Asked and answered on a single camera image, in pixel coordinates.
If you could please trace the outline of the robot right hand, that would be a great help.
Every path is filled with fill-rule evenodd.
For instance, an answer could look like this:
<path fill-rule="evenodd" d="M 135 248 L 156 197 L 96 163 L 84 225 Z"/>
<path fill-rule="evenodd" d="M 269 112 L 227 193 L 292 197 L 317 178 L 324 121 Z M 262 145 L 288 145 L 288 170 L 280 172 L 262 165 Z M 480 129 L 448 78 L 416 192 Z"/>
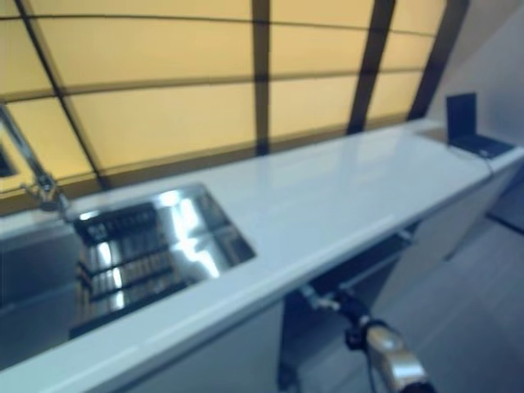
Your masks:
<path fill-rule="evenodd" d="M 300 289 L 300 293 L 312 309 L 335 312 L 346 318 L 352 325 L 363 326 L 372 318 L 366 304 L 348 291 L 339 289 L 321 295 L 312 286 L 305 285 Z"/>

